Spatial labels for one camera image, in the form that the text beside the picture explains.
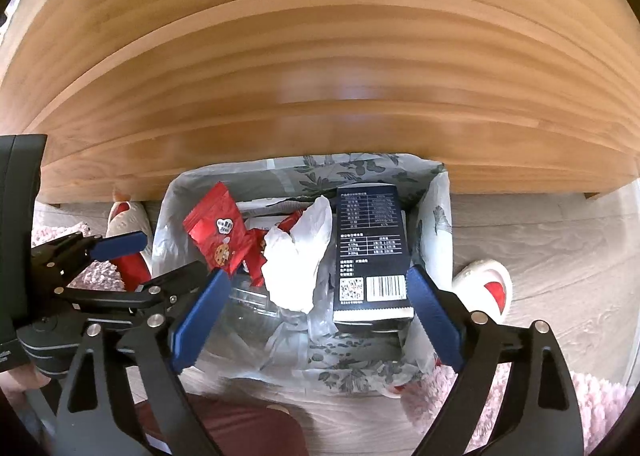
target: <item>slipper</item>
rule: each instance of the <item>slipper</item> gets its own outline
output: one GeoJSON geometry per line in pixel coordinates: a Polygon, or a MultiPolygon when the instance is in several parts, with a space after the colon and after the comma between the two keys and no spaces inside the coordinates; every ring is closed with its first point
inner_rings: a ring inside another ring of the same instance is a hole
{"type": "Polygon", "coordinates": [[[513,284],[508,270],[494,259],[475,261],[454,277],[451,289],[469,311],[483,311],[502,324],[511,309],[513,284]]]}
{"type": "Polygon", "coordinates": [[[142,231],[146,235],[146,247],[139,253],[124,255],[111,262],[116,265],[127,291],[133,291],[139,284],[151,279],[151,255],[153,232],[141,203],[117,201],[113,204],[107,220],[107,237],[123,233],[142,231]]]}

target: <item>person's hand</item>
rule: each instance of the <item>person's hand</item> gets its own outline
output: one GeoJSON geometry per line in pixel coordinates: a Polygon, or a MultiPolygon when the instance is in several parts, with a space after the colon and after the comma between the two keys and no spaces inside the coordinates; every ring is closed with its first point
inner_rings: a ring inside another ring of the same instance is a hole
{"type": "Polygon", "coordinates": [[[50,382],[48,376],[39,372],[33,364],[25,364],[19,368],[0,373],[0,389],[4,392],[12,406],[24,400],[24,391],[39,389],[50,382]]]}

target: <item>qr code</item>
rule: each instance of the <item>qr code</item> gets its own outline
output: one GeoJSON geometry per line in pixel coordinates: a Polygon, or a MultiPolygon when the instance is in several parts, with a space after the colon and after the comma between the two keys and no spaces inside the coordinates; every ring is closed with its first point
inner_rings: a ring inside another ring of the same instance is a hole
{"type": "Polygon", "coordinates": [[[363,302],[364,279],[362,277],[340,278],[340,302],[363,302]]]}

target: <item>white tissue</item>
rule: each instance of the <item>white tissue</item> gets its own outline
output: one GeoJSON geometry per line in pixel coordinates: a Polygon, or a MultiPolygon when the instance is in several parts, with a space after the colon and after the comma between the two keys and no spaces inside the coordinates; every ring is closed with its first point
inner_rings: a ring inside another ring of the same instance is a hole
{"type": "Polygon", "coordinates": [[[331,240],[333,225],[329,200],[320,196],[293,225],[290,233],[272,227],[264,237],[262,266],[271,301],[291,311],[309,313],[318,265],[331,240]]]}

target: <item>wooden floor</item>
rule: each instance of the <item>wooden floor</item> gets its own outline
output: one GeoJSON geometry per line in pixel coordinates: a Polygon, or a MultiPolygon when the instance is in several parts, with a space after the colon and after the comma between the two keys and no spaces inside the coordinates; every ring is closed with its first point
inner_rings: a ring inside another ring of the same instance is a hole
{"type": "MultiPolygon", "coordinates": [[[[640,190],[638,182],[595,200],[570,195],[452,195],[454,269],[494,258],[507,266],[514,302],[507,322],[548,321],[570,369],[626,382],[635,359],[640,309],[640,190]]],[[[158,204],[149,203],[154,221],[158,204]]],[[[38,204],[34,222],[106,228],[103,203],[38,204]]],[[[183,374],[194,392],[236,402],[286,404],[305,429],[313,455],[409,455],[418,444],[398,400],[329,397],[216,378],[200,366],[183,374]]],[[[134,394],[142,383],[131,375],[134,394]]]]}

